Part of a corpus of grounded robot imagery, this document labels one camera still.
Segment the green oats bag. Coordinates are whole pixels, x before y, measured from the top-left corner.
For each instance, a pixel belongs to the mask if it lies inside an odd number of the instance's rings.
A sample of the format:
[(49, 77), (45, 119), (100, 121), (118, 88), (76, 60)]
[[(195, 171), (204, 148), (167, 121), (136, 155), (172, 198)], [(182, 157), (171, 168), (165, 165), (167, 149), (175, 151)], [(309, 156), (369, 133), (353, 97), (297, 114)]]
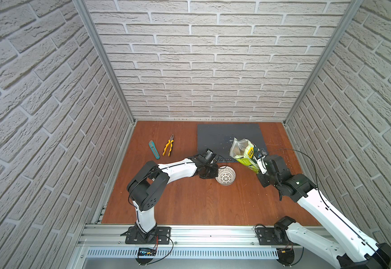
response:
[(256, 159), (256, 153), (258, 151), (257, 146), (250, 140), (238, 140), (237, 138), (234, 138), (230, 149), (230, 157), (258, 174), (260, 172)]

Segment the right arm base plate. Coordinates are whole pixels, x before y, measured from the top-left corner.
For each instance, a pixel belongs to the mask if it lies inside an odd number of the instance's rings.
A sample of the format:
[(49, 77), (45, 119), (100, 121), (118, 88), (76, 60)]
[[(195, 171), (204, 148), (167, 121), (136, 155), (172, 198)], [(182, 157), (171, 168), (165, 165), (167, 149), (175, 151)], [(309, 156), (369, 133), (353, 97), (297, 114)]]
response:
[(256, 226), (254, 228), (255, 235), (259, 245), (271, 246), (290, 246), (294, 242), (290, 241), (286, 232), (282, 228)]

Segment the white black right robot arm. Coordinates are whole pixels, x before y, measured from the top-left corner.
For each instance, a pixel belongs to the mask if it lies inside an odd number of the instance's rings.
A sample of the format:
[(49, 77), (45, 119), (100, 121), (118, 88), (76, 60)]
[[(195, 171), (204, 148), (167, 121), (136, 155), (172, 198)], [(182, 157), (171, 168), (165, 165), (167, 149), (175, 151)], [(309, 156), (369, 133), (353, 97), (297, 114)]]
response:
[(389, 269), (391, 246), (378, 243), (340, 213), (317, 185), (303, 174), (291, 174), (278, 155), (255, 155), (262, 186), (274, 186), (309, 212), (334, 238), (329, 241), (286, 216), (276, 223), (279, 234), (321, 257), (336, 269)]

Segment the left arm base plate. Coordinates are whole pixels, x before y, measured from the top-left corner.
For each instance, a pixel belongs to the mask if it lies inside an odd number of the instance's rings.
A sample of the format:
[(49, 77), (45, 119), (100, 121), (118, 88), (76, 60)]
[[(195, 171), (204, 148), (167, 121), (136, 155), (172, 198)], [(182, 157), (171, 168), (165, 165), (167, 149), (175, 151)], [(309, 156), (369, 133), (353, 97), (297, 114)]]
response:
[(170, 226), (155, 226), (149, 232), (143, 232), (137, 225), (131, 226), (126, 232), (121, 234), (125, 236), (126, 244), (159, 244), (168, 245), (172, 228)]

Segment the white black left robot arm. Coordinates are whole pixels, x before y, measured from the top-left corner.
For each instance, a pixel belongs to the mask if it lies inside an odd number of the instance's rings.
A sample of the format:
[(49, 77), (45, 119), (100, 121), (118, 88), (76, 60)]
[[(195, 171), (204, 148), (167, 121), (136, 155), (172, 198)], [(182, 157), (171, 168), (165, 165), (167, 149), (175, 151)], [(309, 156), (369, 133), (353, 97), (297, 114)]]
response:
[(213, 179), (218, 176), (216, 154), (207, 150), (182, 161), (157, 164), (149, 161), (127, 185), (129, 202), (136, 209), (136, 226), (147, 234), (157, 225), (154, 207), (169, 183), (183, 178), (199, 176)]

